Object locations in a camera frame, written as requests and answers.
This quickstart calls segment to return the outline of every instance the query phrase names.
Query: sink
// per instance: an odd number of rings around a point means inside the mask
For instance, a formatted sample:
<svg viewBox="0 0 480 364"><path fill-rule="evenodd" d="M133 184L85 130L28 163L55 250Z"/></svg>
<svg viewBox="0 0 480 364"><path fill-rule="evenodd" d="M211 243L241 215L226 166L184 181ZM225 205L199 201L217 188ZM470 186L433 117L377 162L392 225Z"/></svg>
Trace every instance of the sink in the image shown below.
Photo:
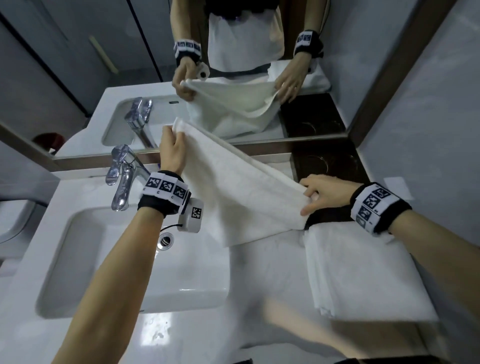
<svg viewBox="0 0 480 364"><path fill-rule="evenodd" d="M148 124L157 144L162 138L163 125L173 124L176 117L189 120L187 103L176 95L163 97L147 97L153 101L152 112ZM110 123L103 134L104 146L127 144L132 149L143 149L143 145L125 121L125 115L132 107L132 99L122 101L113 112Z"/></svg>
<svg viewBox="0 0 480 364"><path fill-rule="evenodd" d="M78 212L63 233L36 310L44 318L72 317L93 274L136 213L93 208ZM163 226L178 223L167 216ZM162 313L218 307L230 289L229 249L205 230L162 232L173 236L167 250L157 249L141 312Z"/></svg>

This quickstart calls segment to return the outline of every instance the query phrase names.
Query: faucet handle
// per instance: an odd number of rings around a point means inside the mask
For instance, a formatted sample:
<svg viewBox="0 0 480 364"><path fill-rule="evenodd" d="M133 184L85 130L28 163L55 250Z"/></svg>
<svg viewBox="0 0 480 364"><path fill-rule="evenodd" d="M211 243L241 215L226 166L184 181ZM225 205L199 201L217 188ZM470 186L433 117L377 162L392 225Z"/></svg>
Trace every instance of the faucet handle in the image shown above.
<svg viewBox="0 0 480 364"><path fill-rule="evenodd" d="M120 167L129 152L131 152L131 149L126 144L116 146L112 149L112 165L105 176L105 183L107 185L113 186L117 182L120 176Z"/></svg>

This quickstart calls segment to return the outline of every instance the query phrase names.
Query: faucet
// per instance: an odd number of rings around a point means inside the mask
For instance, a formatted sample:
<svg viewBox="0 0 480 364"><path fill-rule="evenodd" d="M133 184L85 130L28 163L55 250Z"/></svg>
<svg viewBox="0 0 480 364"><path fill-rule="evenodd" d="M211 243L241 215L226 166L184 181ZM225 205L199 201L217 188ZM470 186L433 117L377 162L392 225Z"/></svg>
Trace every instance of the faucet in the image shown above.
<svg viewBox="0 0 480 364"><path fill-rule="evenodd" d="M153 139L148 120L152 111L153 101L137 97L133 100L130 111L125 115L125 121L130 128L138 135L145 148L157 148Z"/></svg>
<svg viewBox="0 0 480 364"><path fill-rule="evenodd" d="M120 184L113 196L112 210L125 211L128 209L128 197L133 181L139 177L143 183L146 183L150 172L126 144L112 149L112 159L112 166L105 177L105 183L113 186L117 182L121 170Z"/></svg>

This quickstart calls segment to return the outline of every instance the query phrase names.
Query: countertop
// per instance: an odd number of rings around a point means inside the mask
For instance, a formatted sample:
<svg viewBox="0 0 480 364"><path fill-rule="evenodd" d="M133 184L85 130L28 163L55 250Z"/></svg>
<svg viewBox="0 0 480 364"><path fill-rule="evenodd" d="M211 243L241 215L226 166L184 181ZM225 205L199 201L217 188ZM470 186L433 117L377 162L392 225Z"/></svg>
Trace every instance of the countertop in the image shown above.
<svg viewBox="0 0 480 364"><path fill-rule="evenodd" d="M278 163L280 169L287 166ZM55 232L61 211L53 209L72 190L81 201L88 189L103 185L103 177L60 182L0 305L0 362L50 363L60 347L71 319L47 320L35 310L55 254L53 235L61 234ZM106 198L111 199L115 188L105 191ZM231 247L231 284L225 303L207 310L140 314L121 363L227 364L232 353L241 348L272 343L291 343L307 352L339 356L332 348L305 342L266 324L259 311L259 302L266 296L350 337L373 357L427 353L414 324L341 324L321 317L313 306L302 234L288 231Z"/></svg>

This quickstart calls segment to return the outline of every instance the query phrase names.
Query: person's left hand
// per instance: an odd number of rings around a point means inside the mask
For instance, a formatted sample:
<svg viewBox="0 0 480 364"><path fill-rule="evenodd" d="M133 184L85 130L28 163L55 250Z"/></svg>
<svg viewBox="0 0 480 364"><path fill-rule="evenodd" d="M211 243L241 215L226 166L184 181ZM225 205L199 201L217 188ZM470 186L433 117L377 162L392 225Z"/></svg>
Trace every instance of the person's left hand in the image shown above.
<svg viewBox="0 0 480 364"><path fill-rule="evenodd" d="M281 104L287 100L292 102L297 97L308 73L311 59L310 53L298 52L275 80L275 88L279 90L277 98Z"/></svg>
<svg viewBox="0 0 480 364"><path fill-rule="evenodd" d="M161 169L169 170L180 176L185 168L186 154L185 134L178 132L175 137L171 125L165 125L162 130L162 141L160 142Z"/></svg>

